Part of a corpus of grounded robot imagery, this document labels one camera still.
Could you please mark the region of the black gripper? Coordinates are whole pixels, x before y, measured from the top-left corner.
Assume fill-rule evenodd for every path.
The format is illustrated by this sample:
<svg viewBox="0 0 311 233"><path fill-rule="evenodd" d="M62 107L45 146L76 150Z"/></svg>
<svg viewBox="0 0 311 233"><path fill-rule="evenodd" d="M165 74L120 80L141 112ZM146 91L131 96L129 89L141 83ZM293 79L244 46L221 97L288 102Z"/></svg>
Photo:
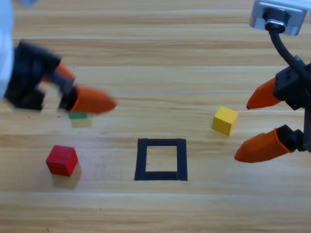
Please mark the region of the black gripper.
<svg viewBox="0 0 311 233"><path fill-rule="evenodd" d="M283 125L268 133L246 140L237 150L234 159L244 163L269 161L287 153L311 150L311 86L304 84L291 67L287 67L259 86L246 108L258 109L286 102L293 110L305 109L303 131Z"/></svg>
<svg viewBox="0 0 311 233"><path fill-rule="evenodd" d="M14 56L13 74L5 97L17 108L42 110L45 93L38 88L42 81L59 87L62 94L59 108L67 111L101 114L117 105L104 91L75 87L73 73L61 63L61 57L46 48L21 40Z"/></svg>

